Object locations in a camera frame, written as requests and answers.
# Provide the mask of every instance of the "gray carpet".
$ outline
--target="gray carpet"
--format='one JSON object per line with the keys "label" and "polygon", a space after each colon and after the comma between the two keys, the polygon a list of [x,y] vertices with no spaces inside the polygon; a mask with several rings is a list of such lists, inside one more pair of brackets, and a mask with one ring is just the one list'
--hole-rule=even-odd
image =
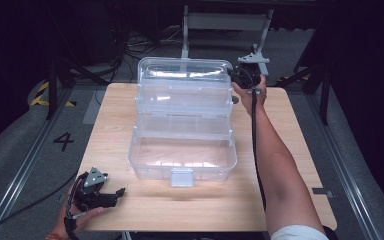
{"label": "gray carpet", "polygon": [[[271,60],[267,65],[270,74],[269,85],[274,84],[280,77],[293,74],[292,70],[312,33],[311,30],[279,30],[268,33],[263,55]],[[249,53],[250,46],[256,42],[258,35],[259,33],[242,32],[237,36],[224,37],[215,32],[196,32],[191,34],[189,57],[224,59],[235,65],[237,57]],[[180,57],[180,54],[181,44],[173,42],[138,57]],[[132,82],[136,81],[138,60],[129,56],[125,56],[125,60],[130,64],[130,67],[126,62],[123,62],[119,73],[113,80],[114,82],[129,82],[131,78]],[[32,89],[27,101],[31,101],[38,86]],[[306,96],[297,91],[299,87],[300,83],[297,83],[287,90],[322,183],[325,189],[334,195],[334,197],[329,198],[329,201],[338,222],[338,228],[335,232],[339,239],[365,239],[344,187],[332,164],[329,149],[320,130],[316,127],[317,119],[311,114]],[[58,115],[44,141],[27,182],[22,186],[22,191],[11,208],[12,212],[50,193],[75,173],[86,149],[104,91],[105,87],[97,87],[87,80],[82,80],[76,85],[70,100],[76,101],[77,105],[75,107],[63,107]],[[31,106],[29,112],[0,135],[0,201],[34,144],[41,127],[45,124],[46,114],[46,107]],[[352,172],[368,206],[367,210],[384,239],[384,196],[364,163],[333,92],[329,100],[328,117],[329,128],[338,143],[341,155]],[[74,142],[68,144],[66,149],[62,151],[63,144],[53,141],[65,133],[69,133],[70,140],[74,140]],[[43,239],[43,236],[51,230],[54,224],[58,209],[62,204],[62,195],[65,195],[67,188],[68,186],[44,202],[4,223],[0,228],[0,239]],[[85,232],[79,237],[81,239],[114,239],[119,234]]]}

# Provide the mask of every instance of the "clear plastic container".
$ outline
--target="clear plastic container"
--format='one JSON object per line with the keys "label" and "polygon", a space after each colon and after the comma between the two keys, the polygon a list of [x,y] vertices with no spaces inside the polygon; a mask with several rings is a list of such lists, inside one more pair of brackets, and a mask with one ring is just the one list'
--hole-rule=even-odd
{"label": "clear plastic container", "polygon": [[228,177],[237,158],[227,68],[222,60],[139,62],[138,118],[129,151],[138,177],[181,187]]}

